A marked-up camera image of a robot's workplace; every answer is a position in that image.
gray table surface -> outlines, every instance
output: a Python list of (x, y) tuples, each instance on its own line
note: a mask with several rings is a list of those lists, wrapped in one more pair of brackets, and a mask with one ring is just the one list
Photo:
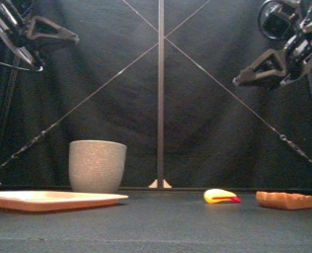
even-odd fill
[(123, 192), (81, 211), (0, 210), (0, 252), (312, 252), (312, 210), (205, 203), (202, 193)]

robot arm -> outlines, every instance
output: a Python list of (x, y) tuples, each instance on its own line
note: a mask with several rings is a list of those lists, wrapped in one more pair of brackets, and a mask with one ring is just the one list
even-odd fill
[[(277, 38), (277, 36), (282, 37), (290, 33), (292, 26), (286, 25), (286, 18), (284, 20), (285, 22), (282, 22), (280, 16), (272, 16), (270, 14), (268, 15), (268, 19), (269, 21), (265, 22), (265, 29), (270, 36), (276, 36)], [(280, 29), (273, 27), (272, 24), (280, 25)], [(234, 79), (234, 84), (237, 86), (261, 86), (273, 89), (284, 87), (297, 81), (310, 72), (310, 70), (312, 22), (305, 27), (301, 27), (300, 25), (300, 28), (294, 29), (294, 36), (289, 39), (284, 49), (269, 49), (258, 57), (254, 63), (241, 71), (241, 74)]]
[(78, 43), (75, 33), (48, 19), (22, 17), (10, 0), (0, 0), (0, 42), (34, 67), (43, 67), (43, 55)]

gray cup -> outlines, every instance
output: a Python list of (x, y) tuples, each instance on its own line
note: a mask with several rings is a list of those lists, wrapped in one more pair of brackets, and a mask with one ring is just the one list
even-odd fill
[(69, 147), (71, 190), (114, 194), (119, 188), (127, 146), (105, 140), (78, 140)]

black backdrop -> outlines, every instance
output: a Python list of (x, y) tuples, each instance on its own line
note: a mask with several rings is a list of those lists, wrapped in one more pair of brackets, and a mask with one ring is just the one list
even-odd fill
[[(0, 163), (98, 92), (0, 170), (3, 184), (69, 185), (69, 143), (105, 139), (129, 146), (126, 187), (146, 187), (162, 175), (173, 187), (312, 189), (310, 163), (234, 97), (312, 158), (308, 78), (273, 91), (233, 85), (262, 52), (282, 46), (260, 34), (262, 2), (165, 0), (161, 105), (158, 1), (36, 1), (35, 13), (73, 30), (81, 42), (48, 55), (39, 74), (0, 68)], [(0, 59), (12, 61), (3, 47)]]

metal pole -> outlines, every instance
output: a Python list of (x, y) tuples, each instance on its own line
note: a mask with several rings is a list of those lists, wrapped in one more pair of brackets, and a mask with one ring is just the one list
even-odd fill
[(163, 188), (163, 0), (158, 0), (157, 187)]

